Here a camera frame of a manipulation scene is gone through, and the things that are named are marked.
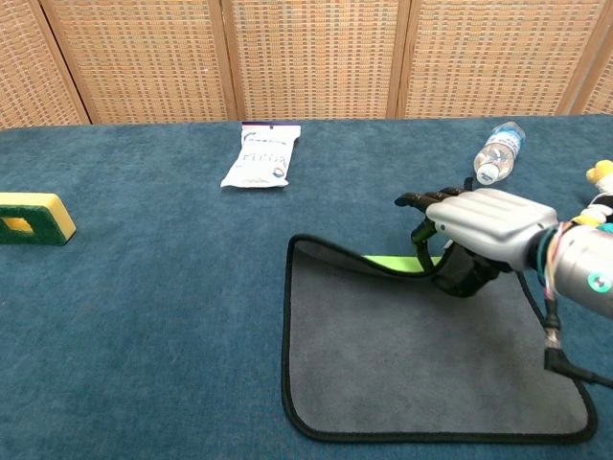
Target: green strip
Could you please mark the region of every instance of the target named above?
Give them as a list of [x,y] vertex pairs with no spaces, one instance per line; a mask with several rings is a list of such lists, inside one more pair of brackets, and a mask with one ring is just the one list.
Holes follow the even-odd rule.
[[[405,271],[407,273],[419,273],[423,271],[417,257],[364,256],[364,258],[396,271]],[[436,265],[440,260],[440,257],[432,258],[434,265]]]

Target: plastic bottle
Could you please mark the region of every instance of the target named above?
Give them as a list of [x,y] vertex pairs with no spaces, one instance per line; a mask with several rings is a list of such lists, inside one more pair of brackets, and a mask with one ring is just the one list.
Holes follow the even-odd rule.
[[475,156],[477,180],[484,185],[491,185],[507,177],[525,141],[526,133],[514,122],[495,127],[484,147]]

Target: yellow sponge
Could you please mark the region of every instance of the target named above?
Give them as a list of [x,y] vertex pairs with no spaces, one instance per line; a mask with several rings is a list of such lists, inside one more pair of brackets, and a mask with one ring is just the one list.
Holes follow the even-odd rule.
[[0,193],[0,243],[62,245],[76,231],[59,196]]

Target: robotic hand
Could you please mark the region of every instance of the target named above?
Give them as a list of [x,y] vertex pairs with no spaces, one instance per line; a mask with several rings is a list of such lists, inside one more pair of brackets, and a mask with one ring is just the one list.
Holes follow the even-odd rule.
[[[613,318],[613,234],[575,221],[559,222],[555,209],[494,189],[405,194],[396,205],[425,213],[411,239],[423,269],[451,295],[473,295],[501,271],[536,270],[547,307],[545,368],[613,388],[613,380],[574,366],[561,352],[556,302],[558,293]],[[453,244],[434,267],[427,240],[436,233]]]

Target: bottle cap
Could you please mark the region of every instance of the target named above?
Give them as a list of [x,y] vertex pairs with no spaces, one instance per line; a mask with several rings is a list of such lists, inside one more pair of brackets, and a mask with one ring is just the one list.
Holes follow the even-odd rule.
[[477,170],[477,180],[484,185],[493,184],[500,175],[500,170],[493,163],[481,165]]

